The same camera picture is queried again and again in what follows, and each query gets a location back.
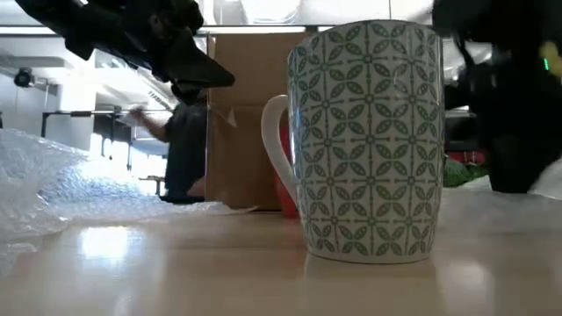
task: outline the black equipment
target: black equipment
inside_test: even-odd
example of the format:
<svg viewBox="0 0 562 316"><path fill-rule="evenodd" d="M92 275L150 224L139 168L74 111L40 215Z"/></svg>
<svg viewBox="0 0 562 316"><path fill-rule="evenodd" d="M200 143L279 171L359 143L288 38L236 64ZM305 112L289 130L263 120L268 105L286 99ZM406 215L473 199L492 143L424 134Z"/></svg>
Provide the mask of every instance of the black equipment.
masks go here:
<svg viewBox="0 0 562 316"><path fill-rule="evenodd" d="M445 87L446 108L475 114L493 190L528 192L562 154L561 79L541 55L545 42L562 47L562 1L435 0L432 13L466 64ZM492 59L475 64L467 41L491 43Z"/></svg>
<svg viewBox="0 0 562 316"><path fill-rule="evenodd" d="M193 39L204 23L194 0L17 0L31 17L88 60L94 48L132 68L147 68L191 104L205 88L227 87L234 76L201 52Z"/></svg>
<svg viewBox="0 0 562 316"><path fill-rule="evenodd" d="M19 88L31 88L35 85L35 76L30 68L20 68L14 76L14 84Z"/></svg>

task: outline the table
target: table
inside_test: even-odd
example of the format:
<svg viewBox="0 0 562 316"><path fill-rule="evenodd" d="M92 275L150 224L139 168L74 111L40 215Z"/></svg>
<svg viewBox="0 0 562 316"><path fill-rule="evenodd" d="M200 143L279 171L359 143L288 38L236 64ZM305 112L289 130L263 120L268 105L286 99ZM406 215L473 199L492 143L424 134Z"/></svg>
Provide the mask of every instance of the table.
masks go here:
<svg viewBox="0 0 562 316"><path fill-rule="evenodd" d="M438 236L430 260L307 254L277 214L73 226L0 281L0 315L562 314L562 234Z"/></svg>
<svg viewBox="0 0 562 316"><path fill-rule="evenodd" d="M139 178L141 181L155 181L156 182L156 195L160 196L160 188L162 186L162 182L164 178L162 176L147 176Z"/></svg>

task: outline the bubble wrap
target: bubble wrap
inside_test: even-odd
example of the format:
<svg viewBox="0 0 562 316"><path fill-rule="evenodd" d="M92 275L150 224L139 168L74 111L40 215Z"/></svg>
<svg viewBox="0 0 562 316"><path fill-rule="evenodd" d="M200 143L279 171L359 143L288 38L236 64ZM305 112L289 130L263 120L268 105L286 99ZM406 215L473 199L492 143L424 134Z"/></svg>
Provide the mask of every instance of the bubble wrap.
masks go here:
<svg viewBox="0 0 562 316"><path fill-rule="evenodd" d="M242 213L220 203L171 205L102 158L17 130L0 129L0 274L37 237L69 222L123 223L182 214Z"/></svg>

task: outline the white mug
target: white mug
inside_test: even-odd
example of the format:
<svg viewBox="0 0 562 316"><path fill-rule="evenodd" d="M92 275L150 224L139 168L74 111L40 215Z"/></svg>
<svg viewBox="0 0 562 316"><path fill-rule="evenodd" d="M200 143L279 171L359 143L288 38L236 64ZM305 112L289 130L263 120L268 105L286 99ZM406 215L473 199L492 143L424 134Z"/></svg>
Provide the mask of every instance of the white mug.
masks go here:
<svg viewBox="0 0 562 316"><path fill-rule="evenodd" d="M443 187L442 41L427 26L373 20L305 39L263 144L299 208L309 251L345 262L429 257ZM292 164L279 139L289 110Z"/></svg>

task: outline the green leaf pattern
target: green leaf pattern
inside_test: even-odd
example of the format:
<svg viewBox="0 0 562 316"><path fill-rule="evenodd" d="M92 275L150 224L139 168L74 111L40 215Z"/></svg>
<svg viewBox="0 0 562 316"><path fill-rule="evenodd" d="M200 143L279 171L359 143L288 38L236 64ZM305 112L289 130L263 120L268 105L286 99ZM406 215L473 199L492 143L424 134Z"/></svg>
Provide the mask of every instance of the green leaf pattern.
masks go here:
<svg viewBox="0 0 562 316"><path fill-rule="evenodd" d="M293 171L314 253L429 254L443 176L441 49L423 26L367 21L289 54Z"/></svg>

